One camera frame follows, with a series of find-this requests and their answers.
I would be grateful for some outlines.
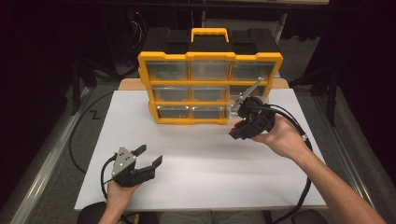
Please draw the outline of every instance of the cable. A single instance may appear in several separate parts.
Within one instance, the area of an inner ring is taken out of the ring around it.
[[[136,26],[136,28],[139,28],[139,40],[137,42],[140,43],[140,41],[142,40],[142,34],[143,34],[142,27],[139,25],[139,23],[137,23],[135,21],[130,21],[130,23],[134,24]]]
[[[267,110],[267,111],[275,112],[275,113],[281,115],[282,117],[284,117],[285,119],[287,119],[288,121],[290,121],[291,124],[298,130],[298,132],[299,132],[299,134],[301,136],[306,135],[306,133],[304,132],[303,128],[298,123],[297,119],[288,110],[286,110],[285,108],[283,108],[283,107],[281,107],[279,105],[269,105],[269,106],[280,108],[284,112],[280,111],[278,109],[273,109],[273,108],[268,107],[268,106],[255,106],[255,107],[253,107],[253,109]],[[304,140],[304,142],[305,142],[306,146],[309,148],[309,150],[313,151],[313,148],[312,148],[312,145],[311,145],[311,142],[309,141],[309,139],[306,138]],[[274,224],[276,224],[276,223],[278,223],[280,221],[283,221],[283,220],[293,216],[295,213],[297,213],[300,210],[301,206],[304,203],[305,197],[308,194],[309,189],[311,188],[311,183],[312,183],[311,179],[309,179],[309,177],[307,177],[306,178],[306,182],[305,182],[305,187],[303,189],[303,192],[302,192],[302,194],[300,196],[300,199],[297,202],[296,206],[291,211],[289,211],[285,216],[280,217],[276,221],[274,221],[273,222]]]
[[[116,160],[117,155],[118,155],[118,154],[115,153],[114,156],[112,156],[110,159],[108,159],[108,160],[105,162],[105,164],[104,164],[103,167],[102,167],[102,171],[101,171],[101,173],[100,173],[100,187],[101,187],[101,189],[102,189],[103,196],[105,196],[105,199],[107,199],[107,193],[106,193],[106,189],[105,189],[105,184],[106,184],[106,182],[105,182],[105,169],[106,169],[106,167],[108,166],[109,163],[111,163],[112,161],[115,161],[115,160]]]
[[[109,75],[109,76],[111,76],[111,77],[113,77],[113,78],[115,78],[116,80],[119,80],[119,81],[125,79],[126,76],[129,76],[132,73],[136,72],[137,69],[139,68],[139,64],[136,63],[131,70],[129,70],[129,71],[125,72],[124,74],[120,75],[120,74],[118,74],[118,73],[116,73],[114,71],[111,71],[110,69],[102,66],[101,64],[94,62],[91,59],[84,58],[83,60],[88,66],[91,67],[92,70],[99,69],[99,70],[105,72],[107,75]]]
[[[191,29],[192,28],[194,28],[194,16],[193,16],[193,13],[191,11]]]
[[[142,17],[142,14],[140,13],[140,11],[136,11],[136,14],[140,17],[140,20],[142,21],[142,23],[143,23],[143,27],[145,28],[145,33],[147,34],[148,33],[148,29],[147,29],[147,27],[146,27],[146,24],[145,24],[145,20],[143,20],[143,17]]]
[[[75,158],[74,158],[74,156],[73,156],[73,150],[72,150],[73,136],[74,136],[74,134],[75,134],[75,132],[76,132],[76,129],[77,129],[79,123],[81,122],[82,118],[83,118],[84,115],[90,110],[90,108],[91,108],[93,105],[95,105],[96,103],[98,103],[100,100],[102,100],[102,99],[104,99],[105,97],[107,97],[108,95],[113,94],[113,92],[109,92],[109,93],[107,93],[107,94],[101,96],[99,99],[95,100],[94,102],[92,102],[92,103],[87,107],[87,109],[84,110],[84,112],[81,114],[81,116],[78,118],[78,120],[77,120],[77,122],[76,122],[76,125],[73,127],[73,130],[72,130],[72,132],[71,132],[71,134],[70,134],[69,143],[68,143],[70,159],[72,160],[72,162],[73,162],[73,164],[76,166],[76,168],[77,168],[78,170],[80,170],[83,174],[87,174],[87,172],[86,172],[84,169],[82,169],[82,168],[77,164],[77,162],[76,162],[76,160],[75,160]]]

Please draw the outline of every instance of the yellow organizer case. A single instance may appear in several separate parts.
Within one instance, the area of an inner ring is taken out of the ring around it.
[[[227,124],[230,105],[259,77],[253,94],[268,96],[283,57],[266,29],[151,28],[138,61],[157,123]]]

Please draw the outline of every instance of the gray floor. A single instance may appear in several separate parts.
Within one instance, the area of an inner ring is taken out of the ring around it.
[[[285,60],[280,69],[280,75],[288,81],[301,76],[317,43],[317,40],[299,42],[298,38],[281,40],[279,48]],[[86,94],[88,102],[86,105],[108,92],[116,90],[118,85],[117,82],[101,80],[96,89],[90,90]],[[336,128],[332,128],[323,116],[326,99],[311,97],[308,90],[309,87],[302,86],[296,88],[295,92],[327,164],[347,183],[352,186],[357,185],[358,189],[365,189],[371,196],[373,205],[384,219],[388,223],[396,223],[395,188],[361,133],[342,93],[339,91],[337,94]],[[90,110],[96,110],[96,117],[99,119],[93,119],[93,113],[87,112],[82,117],[74,134],[72,151],[77,164],[84,170],[88,168],[110,99],[111,96],[107,96],[93,105]],[[70,122],[69,109],[70,107],[64,112],[63,118],[59,120],[48,141],[38,152],[11,199],[1,211],[0,223],[10,223],[15,218],[16,212],[21,211],[21,209],[18,210],[20,204],[43,163],[46,162],[46,158],[50,155],[51,146],[59,141],[59,136],[64,133],[67,123]],[[340,152],[340,148],[345,151],[344,154]],[[73,208],[84,174],[71,161],[67,145],[61,151],[59,160],[54,163],[56,166],[51,173],[49,182],[42,194],[38,195],[38,200],[26,223],[76,223],[78,212]],[[285,212],[287,211],[273,212],[274,219],[282,216]],[[328,211],[323,210],[320,213],[326,217],[329,223],[334,223]]]

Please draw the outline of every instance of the hand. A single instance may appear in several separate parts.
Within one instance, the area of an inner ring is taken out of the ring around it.
[[[102,215],[99,223],[117,223],[126,206],[131,201],[134,192],[141,185],[142,184],[131,188],[123,188],[114,180],[110,180],[107,183],[106,211]]]
[[[309,150],[296,128],[287,119],[276,116],[275,126],[269,133],[260,133],[251,140],[264,143],[276,154],[295,159],[300,152]]]

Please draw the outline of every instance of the black cable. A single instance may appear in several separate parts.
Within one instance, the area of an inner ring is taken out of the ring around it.
[[[134,65],[134,67],[132,69],[130,69],[129,71],[125,72],[124,74],[118,74],[117,72],[114,72],[114,71],[106,68],[105,66],[102,66],[101,64],[96,63],[95,61],[93,61],[89,58],[84,58],[83,60],[92,70],[95,70],[95,69],[101,70],[101,71],[105,72],[107,75],[115,78],[118,81],[125,79],[126,76],[133,74],[139,68],[139,64],[136,63]]]
[[[301,136],[306,135],[303,128],[298,123],[297,119],[288,110],[286,110],[285,108],[283,108],[279,105],[269,105],[269,106],[278,107],[285,112],[277,110],[277,109],[273,109],[273,108],[267,107],[267,106],[255,106],[255,107],[253,107],[253,109],[260,109],[260,110],[267,110],[267,111],[275,112],[275,113],[281,115],[282,117],[284,117],[285,119],[287,119],[288,121],[290,121],[291,124],[298,130],[298,132]],[[306,146],[309,148],[309,150],[313,151],[313,148],[312,148],[312,145],[311,145],[311,142],[309,141],[309,139],[306,138],[304,140],[304,142],[305,142]],[[305,187],[303,189],[303,192],[302,192],[300,199],[297,202],[296,206],[294,206],[294,208],[291,211],[289,211],[285,216],[280,217],[276,221],[274,221],[273,222],[274,224],[293,216],[295,213],[297,213],[300,210],[301,206],[304,203],[305,197],[308,194],[309,189],[311,188],[311,183],[312,183],[311,179],[309,179],[309,177],[307,177],[306,182],[305,182]]]
[[[76,168],[77,168],[78,170],[80,170],[83,174],[87,174],[87,172],[86,172],[84,169],[82,169],[82,168],[77,164],[77,162],[76,162],[76,160],[75,160],[75,158],[74,158],[74,156],[73,156],[73,150],[72,150],[73,136],[74,136],[74,134],[75,134],[75,132],[76,132],[76,129],[77,129],[79,123],[81,122],[82,118],[83,118],[84,115],[90,110],[90,108],[91,108],[93,105],[95,105],[96,103],[98,103],[100,100],[102,100],[103,98],[107,97],[108,95],[113,94],[113,92],[109,92],[109,93],[107,93],[107,94],[101,96],[99,99],[95,100],[93,103],[91,103],[91,104],[87,107],[87,109],[85,109],[85,111],[81,114],[81,116],[78,118],[78,120],[77,120],[77,122],[76,122],[76,125],[74,126],[74,128],[73,128],[73,130],[72,130],[72,132],[71,132],[71,134],[70,134],[69,143],[68,143],[70,159],[72,160],[72,162],[73,162],[73,164],[76,166]]]
[[[106,193],[106,189],[105,189],[105,169],[108,166],[109,163],[111,163],[112,161],[115,161],[117,158],[117,153],[114,154],[114,156],[112,156],[110,159],[108,159],[105,164],[102,167],[102,171],[100,173],[100,186],[103,192],[103,196],[105,196],[105,199],[107,199],[107,193]]]
[[[309,179],[309,177],[308,177],[306,179],[306,183],[305,183],[305,187],[304,187],[303,193],[301,194],[300,199],[297,202],[297,205],[291,211],[289,211],[285,216],[278,218],[273,223],[276,224],[276,223],[278,223],[280,221],[283,221],[283,220],[293,216],[295,213],[297,213],[298,210],[300,210],[301,206],[303,205],[305,197],[308,194],[308,191],[309,191],[310,188],[311,188],[311,179]]]

